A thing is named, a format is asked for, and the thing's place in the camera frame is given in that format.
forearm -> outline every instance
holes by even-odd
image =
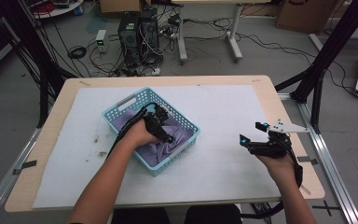
[[[286,222],[289,224],[316,223],[310,208],[303,198],[294,179],[277,183],[282,195]]]
[[[113,211],[127,164],[135,145],[119,141],[109,158],[77,200],[68,223],[103,223]]]

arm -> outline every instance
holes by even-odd
[[[269,174],[282,195],[287,223],[316,223],[310,208],[303,198],[295,179],[292,159],[288,155],[279,159],[257,156],[267,167]]]
[[[113,211],[133,150],[154,141],[157,138],[147,132],[143,119],[134,124],[83,190],[67,223],[105,224]]]

gray floor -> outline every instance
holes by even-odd
[[[76,45],[87,46],[95,37],[95,31],[106,28],[109,34],[115,34],[118,19],[108,18],[106,21],[98,17],[95,8],[85,7],[85,15],[62,15],[55,19],[68,48]],[[263,42],[276,42],[284,47],[301,49],[316,55],[308,35],[284,31],[274,27],[274,18],[243,18],[239,24],[239,32],[244,35],[257,35]],[[66,59],[64,47],[57,36],[51,21],[44,21],[48,36],[54,46]],[[218,36],[221,33],[207,26],[187,24],[185,32],[192,36]],[[161,46],[167,42],[161,40]],[[250,39],[243,38],[239,42],[243,59],[238,63],[232,60],[232,54],[225,40],[187,40],[189,61],[179,64],[175,53],[165,52],[164,63],[160,67],[161,76],[207,76],[207,75],[268,75],[274,84],[292,77],[309,64],[303,56],[288,54],[280,49],[264,49]],[[118,57],[118,42],[111,42],[109,52],[102,55],[98,63],[115,62]],[[82,60],[89,71],[95,71],[90,61]],[[354,86],[358,76],[358,40],[351,40],[337,57],[346,71],[345,85]],[[86,76],[85,68],[76,63],[78,69]],[[336,65],[330,67],[332,79],[340,83],[343,72]],[[336,87],[329,74],[324,78],[323,100],[320,116],[320,128],[330,153],[336,163],[342,179],[358,210],[358,99]],[[290,92],[296,86],[282,92]],[[21,64],[14,52],[10,52],[0,62],[0,181],[7,169],[16,159],[18,153],[29,139],[37,125],[39,117],[38,88]],[[302,123],[296,104],[284,103],[293,122]],[[301,135],[303,144],[312,158],[316,158],[310,139]],[[324,201],[331,207],[339,207],[334,193],[325,177],[321,165],[315,170],[323,182],[326,195],[321,200],[310,200],[310,206],[324,206]],[[249,204],[242,204],[244,212],[252,212]],[[168,207],[167,211],[172,223],[182,223],[186,213],[185,207]],[[60,223],[68,216],[68,211],[7,213],[0,209],[0,223]],[[345,223],[340,210],[314,209],[312,213],[320,223]],[[245,220],[244,223],[264,223],[262,220]],[[283,213],[272,218],[272,223],[284,223]]]

purple cloth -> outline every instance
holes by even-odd
[[[127,110],[119,118],[113,120],[112,124],[117,130],[121,130],[124,124],[126,124],[126,122],[135,114],[135,111]],[[150,143],[135,149],[151,167],[155,167],[160,162],[164,161],[193,135],[192,130],[185,130],[178,121],[172,118],[165,120],[162,128],[167,134],[173,137],[173,141],[171,143]]]

basket handle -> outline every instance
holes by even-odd
[[[135,102],[136,102],[136,94],[131,94],[116,104],[117,109],[119,111],[123,111],[130,105],[133,105]]]

